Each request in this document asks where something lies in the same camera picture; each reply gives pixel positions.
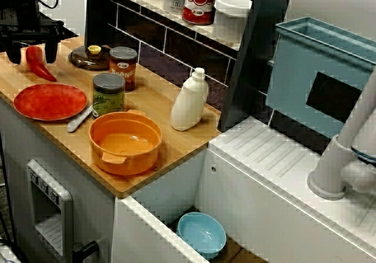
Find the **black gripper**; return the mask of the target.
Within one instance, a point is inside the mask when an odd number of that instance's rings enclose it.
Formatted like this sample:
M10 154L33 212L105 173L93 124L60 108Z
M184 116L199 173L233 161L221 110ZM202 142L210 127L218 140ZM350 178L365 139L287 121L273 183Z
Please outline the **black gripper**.
M47 63L56 60L58 41L64 38L62 21L45 18L39 11L39 0L12 0L15 13L1 18L1 43L5 44L8 59L21 63L21 45L18 41L41 41L45 44Z

